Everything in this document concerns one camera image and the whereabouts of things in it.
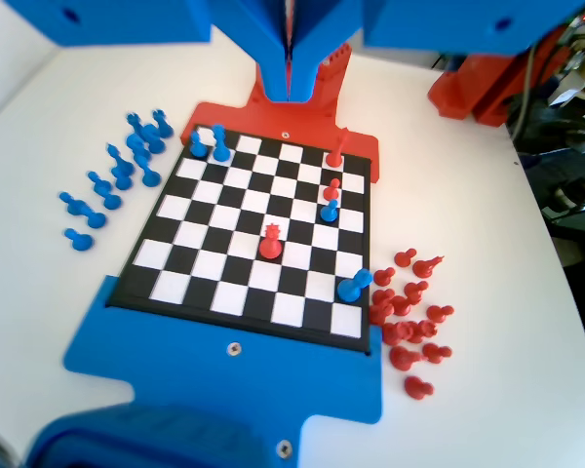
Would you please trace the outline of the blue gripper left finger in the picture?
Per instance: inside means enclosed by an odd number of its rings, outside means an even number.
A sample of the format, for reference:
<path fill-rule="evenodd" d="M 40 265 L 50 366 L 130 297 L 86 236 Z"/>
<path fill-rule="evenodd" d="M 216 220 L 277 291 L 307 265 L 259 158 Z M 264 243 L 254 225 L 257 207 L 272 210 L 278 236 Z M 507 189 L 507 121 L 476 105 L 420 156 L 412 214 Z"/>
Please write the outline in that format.
<path fill-rule="evenodd" d="M 259 66 L 266 96 L 289 100 L 285 1 L 196 1 L 204 22 L 214 25 Z"/>

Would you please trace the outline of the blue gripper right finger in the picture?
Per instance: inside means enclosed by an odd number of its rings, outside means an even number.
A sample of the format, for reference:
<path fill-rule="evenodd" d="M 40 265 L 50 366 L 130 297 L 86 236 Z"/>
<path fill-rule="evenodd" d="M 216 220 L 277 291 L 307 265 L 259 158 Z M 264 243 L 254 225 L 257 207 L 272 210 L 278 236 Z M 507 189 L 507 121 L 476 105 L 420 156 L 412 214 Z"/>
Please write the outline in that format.
<path fill-rule="evenodd" d="M 362 1 L 295 1 L 289 101 L 312 98 L 319 66 L 362 27 Z"/>

